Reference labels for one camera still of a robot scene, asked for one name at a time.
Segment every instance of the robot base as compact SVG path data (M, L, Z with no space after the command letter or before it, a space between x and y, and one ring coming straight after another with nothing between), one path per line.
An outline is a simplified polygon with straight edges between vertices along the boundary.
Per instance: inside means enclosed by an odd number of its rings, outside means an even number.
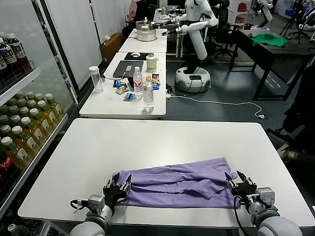
M184 74L187 67L176 71L175 87L183 92L203 92L210 86L210 74L203 68L197 67L193 74Z

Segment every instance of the purple cloth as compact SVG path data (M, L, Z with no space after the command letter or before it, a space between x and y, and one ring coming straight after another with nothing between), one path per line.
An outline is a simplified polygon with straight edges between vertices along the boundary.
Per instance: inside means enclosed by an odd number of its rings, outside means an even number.
M236 178L226 159L120 171L118 184L131 176L131 188L123 205L138 207L233 208L233 196L224 172Z

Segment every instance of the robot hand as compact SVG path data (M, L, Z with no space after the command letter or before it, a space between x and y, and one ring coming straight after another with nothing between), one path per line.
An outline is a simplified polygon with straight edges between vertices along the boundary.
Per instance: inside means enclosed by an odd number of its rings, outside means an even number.
M243 229L236 211L236 199L239 198L240 205L246 207L251 215L251 222L259 228L259 236L303 236L299 227L292 221L281 217L278 209L274 206L275 192L271 188L257 188L250 177L237 171L241 183L235 183L228 173L225 173L227 185L234 198L234 212L237 223L244 235L249 236Z
M85 222L75 226L69 236L104 236L107 233L110 219L115 212L115 205L125 200L130 188L131 175L122 186L117 185L119 176L118 173L108 180L103 187L104 196L93 194L88 200L77 199L70 202L70 205L76 210L86 207L90 211L87 213Z

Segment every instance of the office chair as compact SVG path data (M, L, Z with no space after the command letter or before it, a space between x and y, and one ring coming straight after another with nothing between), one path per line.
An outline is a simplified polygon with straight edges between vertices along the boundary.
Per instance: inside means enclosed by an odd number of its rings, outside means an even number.
M307 67L301 78L300 86L292 106L284 113L286 118L277 130L267 129L266 134L273 134L298 150L315 154L315 65Z
M228 46L232 47L233 44L236 43L234 38L234 30L231 30L231 25L228 21L228 7L230 5L229 0L222 0L219 7L219 24L217 27L217 32L213 35L214 39L217 43L222 43L219 49L219 53L215 55L217 58L219 55L228 54L232 57L233 51L228 49Z

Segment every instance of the white panel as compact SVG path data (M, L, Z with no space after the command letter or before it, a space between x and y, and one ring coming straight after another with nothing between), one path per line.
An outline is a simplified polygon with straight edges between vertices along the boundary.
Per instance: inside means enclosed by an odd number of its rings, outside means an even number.
M131 0L92 0L93 13L101 43L105 36L121 32L126 26Z
M88 0L46 0L74 78L81 88L88 68L101 63L99 42Z
M23 91L51 92L63 108L72 99L55 62L40 22L30 0L0 0L0 31L12 32L22 42L29 60L41 73Z

